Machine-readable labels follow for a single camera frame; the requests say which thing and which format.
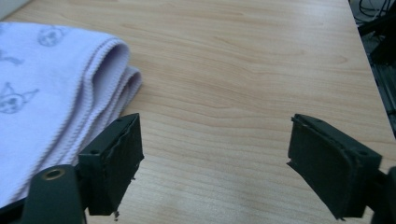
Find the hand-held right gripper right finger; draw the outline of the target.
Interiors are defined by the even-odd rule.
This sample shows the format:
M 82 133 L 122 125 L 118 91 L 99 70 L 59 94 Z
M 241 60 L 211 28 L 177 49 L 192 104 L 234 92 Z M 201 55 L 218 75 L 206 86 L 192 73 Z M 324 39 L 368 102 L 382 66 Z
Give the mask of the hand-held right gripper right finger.
M 335 218 L 361 217 L 382 156 L 321 119 L 296 114 L 291 120 L 288 165 Z

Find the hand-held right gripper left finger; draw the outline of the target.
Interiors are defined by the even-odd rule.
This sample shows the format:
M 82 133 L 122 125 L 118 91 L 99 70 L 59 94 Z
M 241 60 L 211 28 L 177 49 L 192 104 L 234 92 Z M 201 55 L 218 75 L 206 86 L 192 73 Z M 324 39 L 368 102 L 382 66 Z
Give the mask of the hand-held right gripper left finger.
M 138 113 L 114 120 L 79 154 L 80 176 L 88 181 L 91 216 L 115 213 L 144 159 Z

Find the lilac printed towel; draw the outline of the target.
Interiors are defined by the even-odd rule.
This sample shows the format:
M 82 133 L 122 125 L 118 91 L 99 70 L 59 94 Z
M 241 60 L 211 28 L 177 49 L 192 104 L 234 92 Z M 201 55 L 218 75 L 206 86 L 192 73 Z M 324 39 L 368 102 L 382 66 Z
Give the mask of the lilac printed towel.
M 37 172 L 72 164 L 136 95 L 120 38 L 62 25 L 0 22 L 0 208 Z

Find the dark metal stand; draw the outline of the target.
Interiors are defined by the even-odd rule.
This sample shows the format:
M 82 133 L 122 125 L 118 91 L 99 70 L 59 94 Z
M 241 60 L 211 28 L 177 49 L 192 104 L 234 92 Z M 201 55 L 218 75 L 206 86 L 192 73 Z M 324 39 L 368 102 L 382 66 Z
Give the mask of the dark metal stand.
M 369 21 L 358 30 L 396 138 L 396 12 Z

